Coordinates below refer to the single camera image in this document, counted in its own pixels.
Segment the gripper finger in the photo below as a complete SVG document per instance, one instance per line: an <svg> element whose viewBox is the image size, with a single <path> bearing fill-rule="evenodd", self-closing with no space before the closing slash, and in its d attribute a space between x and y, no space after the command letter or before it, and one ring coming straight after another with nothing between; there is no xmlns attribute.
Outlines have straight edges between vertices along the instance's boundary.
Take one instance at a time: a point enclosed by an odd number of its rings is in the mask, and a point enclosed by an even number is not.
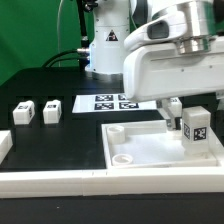
<svg viewBox="0 0 224 224"><path fill-rule="evenodd" d="M157 111L165 119L167 128L169 130L176 129L175 116L171 112L171 101L169 99L162 99L156 101Z"/></svg>

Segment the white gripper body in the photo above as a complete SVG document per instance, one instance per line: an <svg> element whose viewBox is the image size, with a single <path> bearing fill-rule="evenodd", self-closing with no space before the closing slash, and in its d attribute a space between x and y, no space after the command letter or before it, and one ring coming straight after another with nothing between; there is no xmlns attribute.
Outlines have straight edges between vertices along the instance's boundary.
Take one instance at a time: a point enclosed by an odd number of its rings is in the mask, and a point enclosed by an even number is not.
<svg viewBox="0 0 224 224"><path fill-rule="evenodd" d="M124 61L124 92L144 102L224 90L224 41L209 52L180 55L173 43L140 47Z"/></svg>

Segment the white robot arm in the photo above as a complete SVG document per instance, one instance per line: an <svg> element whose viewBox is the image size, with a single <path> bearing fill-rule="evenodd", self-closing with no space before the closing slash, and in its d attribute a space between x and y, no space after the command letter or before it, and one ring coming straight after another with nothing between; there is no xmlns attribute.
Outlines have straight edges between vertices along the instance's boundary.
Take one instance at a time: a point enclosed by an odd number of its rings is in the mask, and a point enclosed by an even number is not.
<svg viewBox="0 0 224 224"><path fill-rule="evenodd" d="M123 78L132 102L224 93L224 37L213 0L89 0L94 40L86 70Z"/></svg>

